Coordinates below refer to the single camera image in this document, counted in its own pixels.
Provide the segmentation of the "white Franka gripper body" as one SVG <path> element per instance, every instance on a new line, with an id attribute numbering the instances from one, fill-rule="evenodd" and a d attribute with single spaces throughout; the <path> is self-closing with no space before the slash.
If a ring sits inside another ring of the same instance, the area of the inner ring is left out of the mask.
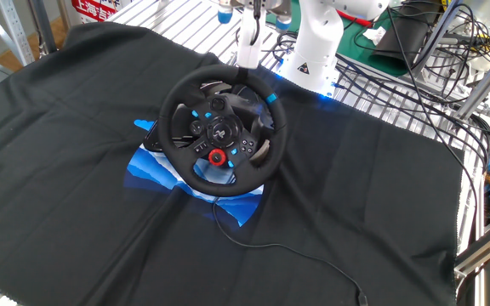
<path id="1" fill-rule="evenodd" d="M 259 65 L 261 46 L 265 37 L 266 11 L 260 10 L 259 20 L 254 18 L 254 10 L 245 8 L 239 31 L 236 63 L 248 69 L 256 69 Z"/>

